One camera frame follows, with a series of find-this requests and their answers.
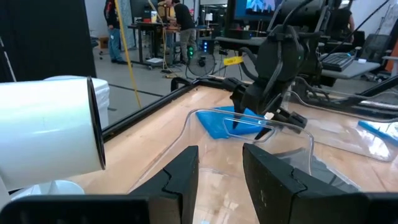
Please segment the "black floor fan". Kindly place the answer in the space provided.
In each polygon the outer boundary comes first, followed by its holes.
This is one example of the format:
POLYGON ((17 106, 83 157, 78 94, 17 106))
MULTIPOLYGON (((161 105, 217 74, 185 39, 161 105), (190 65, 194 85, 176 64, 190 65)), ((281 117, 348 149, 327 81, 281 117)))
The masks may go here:
POLYGON ((188 47, 187 54, 188 62, 185 69, 187 79, 191 79, 188 76, 189 72, 196 77, 202 77, 215 71, 216 61, 213 54, 209 54, 207 51, 194 51, 191 46, 188 47))

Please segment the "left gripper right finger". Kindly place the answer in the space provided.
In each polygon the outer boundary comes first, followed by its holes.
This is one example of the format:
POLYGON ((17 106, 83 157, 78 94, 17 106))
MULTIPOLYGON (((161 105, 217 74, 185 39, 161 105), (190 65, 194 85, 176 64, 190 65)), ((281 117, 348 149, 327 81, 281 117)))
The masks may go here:
POLYGON ((308 175, 253 144, 243 146, 246 184, 260 224, 365 224, 367 200, 308 175))

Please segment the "black standing desk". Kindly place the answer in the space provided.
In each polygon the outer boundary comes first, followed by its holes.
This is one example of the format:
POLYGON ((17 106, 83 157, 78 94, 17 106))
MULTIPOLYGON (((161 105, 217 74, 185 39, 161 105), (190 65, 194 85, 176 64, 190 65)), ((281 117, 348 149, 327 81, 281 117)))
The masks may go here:
POLYGON ((138 60, 131 62, 137 65, 144 65, 149 69, 155 67, 167 67, 166 55, 171 54, 172 50, 167 51, 167 34, 173 35, 177 30, 171 29, 166 25, 155 22, 135 22, 128 26, 136 32, 138 60))

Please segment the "black partition panel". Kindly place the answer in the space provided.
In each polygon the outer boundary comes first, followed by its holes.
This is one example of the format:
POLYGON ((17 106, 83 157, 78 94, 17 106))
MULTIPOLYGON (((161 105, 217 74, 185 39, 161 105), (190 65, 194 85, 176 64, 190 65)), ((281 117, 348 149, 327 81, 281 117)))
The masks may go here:
POLYGON ((96 77, 84 0, 0 0, 0 83, 96 77))

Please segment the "black keyboard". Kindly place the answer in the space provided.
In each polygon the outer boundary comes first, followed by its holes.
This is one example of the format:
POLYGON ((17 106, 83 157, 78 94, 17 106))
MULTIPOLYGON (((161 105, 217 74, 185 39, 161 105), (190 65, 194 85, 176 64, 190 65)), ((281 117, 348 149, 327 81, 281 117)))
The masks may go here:
POLYGON ((354 61, 354 57, 349 53, 338 52, 320 57, 323 69, 335 72, 342 72, 354 61))

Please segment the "blue plastic case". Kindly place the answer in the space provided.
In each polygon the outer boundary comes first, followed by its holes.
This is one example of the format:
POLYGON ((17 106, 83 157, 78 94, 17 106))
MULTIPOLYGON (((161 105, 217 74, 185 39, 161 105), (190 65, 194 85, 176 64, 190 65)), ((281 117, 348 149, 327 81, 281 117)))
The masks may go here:
POLYGON ((262 129, 262 126, 259 126, 262 120, 248 117, 248 115, 257 116, 249 109, 245 109, 244 116, 238 118, 235 128, 233 127, 233 106, 220 106, 214 108, 214 110, 220 110, 220 112, 210 110, 196 112, 198 120, 213 139, 228 139, 232 135, 256 134, 262 129))
POLYGON ((373 135, 398 147, 398 122, 378 123, 372 121, 358 121, 358 125, 373 135))

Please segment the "clear plastic bin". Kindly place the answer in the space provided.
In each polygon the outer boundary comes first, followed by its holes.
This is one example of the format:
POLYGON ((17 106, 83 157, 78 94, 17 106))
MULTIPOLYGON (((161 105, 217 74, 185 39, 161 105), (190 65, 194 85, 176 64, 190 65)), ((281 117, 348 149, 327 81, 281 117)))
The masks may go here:
POLYGON ((131 192, 188 146, 198 146, 198 189, 192 223, 259 224, 244 175, 243 146, 246 143, 253 144, 340 190, 349 193, 359 191, 357 184, 314 156, 313 137, 302 128, 248 115, 249 118, 262 120, 259 126, 271 128, 272 131, 259 140, 254 139, 258 133, 213 139, 196 116, 196 112, 201 110, 206 109, 189 112, 182 132, 151 162, 132 186, 131 192))
POLYGON ((308 119, 305 129, 313 135, 316 142, 382 162, 392 162, 398 158, 398 147, 358 125, 358 121, 394 123, 398 119, 385 122, 344 112, 335 113, 329 109, 320 110, 297 102, 295 99, 298 94, 294 91, 289 91, 287 96, 290 103, 284 105, 308 119))

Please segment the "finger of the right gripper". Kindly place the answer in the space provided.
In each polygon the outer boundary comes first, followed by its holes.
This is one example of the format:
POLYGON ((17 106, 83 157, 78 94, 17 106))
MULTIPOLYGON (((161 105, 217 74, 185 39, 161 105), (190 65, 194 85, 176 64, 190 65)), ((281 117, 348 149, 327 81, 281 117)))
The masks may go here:
MULTIPOLYGON (((293 124, 298 127, 304 129, 307 125, 308 119, 301 116, 296 112, 288 112, 285 109, 279 108, 275 113, 274 116, 271 118, 273 121, 279 121, 282 123, 293 124)), ((262 128, 261 131, 257 134, 254 138, 255 140, 259 140, 264 135, 266 135, 269 131, 272 131, 271 128, 262 128)))
POLYGON ((233 121, 233 129, 236 129, 239 120, 241 119, 241 114, 244 113, 244 110, 246 109, 244 106, 241 105, 241 100, 243 98, 244 92, 239 89, 235 89, 233 91, 233 94, 230 96, 230 99, 233 102, 234 106, 234 112, 239 113, 239 115, 234 115, 234 121, 233 121))

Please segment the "grey desk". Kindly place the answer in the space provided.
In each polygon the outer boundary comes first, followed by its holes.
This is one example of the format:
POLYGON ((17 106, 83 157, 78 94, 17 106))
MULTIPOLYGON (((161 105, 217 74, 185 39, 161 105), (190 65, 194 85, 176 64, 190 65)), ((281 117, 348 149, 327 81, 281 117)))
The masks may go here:
POLYGON ((364 73, 373 71, 379 67, 380 67, 379 63, 374 63, 374 62, 360 63, 357 60, 354 60, 353 63, 347 66, 342 72, 323 69, 322 76, 349 80, 364 73))

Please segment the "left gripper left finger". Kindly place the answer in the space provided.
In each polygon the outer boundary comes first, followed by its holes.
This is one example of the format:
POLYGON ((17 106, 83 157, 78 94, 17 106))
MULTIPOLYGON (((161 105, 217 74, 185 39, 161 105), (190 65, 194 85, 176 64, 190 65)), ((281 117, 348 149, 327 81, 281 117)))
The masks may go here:
POLYGON ((133 224, 192 224, 198 189, 198 146, 188 146, 134 189, 133 224))

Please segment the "black metal table frame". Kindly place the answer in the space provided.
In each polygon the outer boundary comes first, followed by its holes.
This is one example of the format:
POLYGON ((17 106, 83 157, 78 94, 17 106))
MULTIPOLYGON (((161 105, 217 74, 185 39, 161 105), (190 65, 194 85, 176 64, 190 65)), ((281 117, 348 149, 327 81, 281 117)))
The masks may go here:
MULTIPOLYGON (((207 76, 197 78, 192 81, 180 77, 173 78, 170 84, 171 93, 161 96, 159 100, 152 102, 151 104, 105 128, 103 130, 104 142, 115 138, 118 134, 121 134, 131 126, 134 126, 136 123, 142 121, 198 86, 206 86, 232 92, 237 86, 247 87, 249 85, 247 83, 244 84, 241 80, 236 78, 227 78, 226 80, 223 80, 221 78, 207 76)), ((330 109, 335 113, 344 112, 351 115, 363 115, 365 117, 377 119, 380 118, 381 121, 388 122, 392 118, 398 118, 398 105, 373 102, 370 99, 386 94, 388 89, 397 86, 398 78, 389 78, 360 94, 353 94, 347 98, 337 100, 331 99, 329 101, 325 97, 315 95, 307 96, 304 93, 305 90, 313 90, 315 93, 317 90, 312 86, 305 86, 303 81, 296 81, 294 92, 298 94, 295 100, 308 107, 314 107, 320 110, 330 109)))

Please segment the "person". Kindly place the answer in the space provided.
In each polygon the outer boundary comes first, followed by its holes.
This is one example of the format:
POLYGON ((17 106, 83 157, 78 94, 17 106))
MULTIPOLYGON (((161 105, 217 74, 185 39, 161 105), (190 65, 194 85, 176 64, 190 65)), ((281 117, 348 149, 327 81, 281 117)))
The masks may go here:
POLYGON ((332 0, 328 33, 333 40, 342 41, 355 30, 352 12, 347 7, 340 7, 342 0, 332 0))
POLYGON ((120 23, 115 0, 105 1, 103 14, 108 27, 108 50, 111 62, 127 65, 127 62, 121 56, 120 23))
POLYGON ((175 17, 169 17, 168 20, 176 22, 180 26, 181 62, 186 64, 188 62, 188 46, 191 46, 193 51, 197 50, 195 23, 189 8, 180 0, 166 0, 166 5, 174 8, 175 17))

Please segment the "black office chair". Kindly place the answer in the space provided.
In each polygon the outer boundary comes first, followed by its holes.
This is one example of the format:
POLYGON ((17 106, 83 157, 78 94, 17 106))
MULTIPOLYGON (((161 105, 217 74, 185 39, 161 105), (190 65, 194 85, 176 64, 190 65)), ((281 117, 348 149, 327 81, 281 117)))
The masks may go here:
POLYGON ((359 58, 368 62, 383 63, 383 57, 390 52, 390 40, 389 35, 370 34, 361 48, 359 58))

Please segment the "orange panel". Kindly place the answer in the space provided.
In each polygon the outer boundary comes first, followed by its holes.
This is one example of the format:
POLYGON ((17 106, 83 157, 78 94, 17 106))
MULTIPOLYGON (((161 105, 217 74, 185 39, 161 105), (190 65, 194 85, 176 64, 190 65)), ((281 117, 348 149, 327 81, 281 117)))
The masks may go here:
MULTIPOLYGON (((392 49, 391 54, 389 55, 390 57, 398 57, 398 39, 396 41, 396 44, 394 46, 394 48, 392 49)), ((388 60, 386 67, 385 67, 385 71, 391 72, 394 66, 394 60, 388 60)))

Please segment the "monitor screen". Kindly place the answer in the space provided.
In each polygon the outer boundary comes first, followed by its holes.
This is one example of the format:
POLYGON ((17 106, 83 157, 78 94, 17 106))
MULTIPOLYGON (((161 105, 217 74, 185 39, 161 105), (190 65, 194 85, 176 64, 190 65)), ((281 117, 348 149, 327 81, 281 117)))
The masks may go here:
POLYGON ((235 0, 234 19, 269 21, 283 0, 235 0))

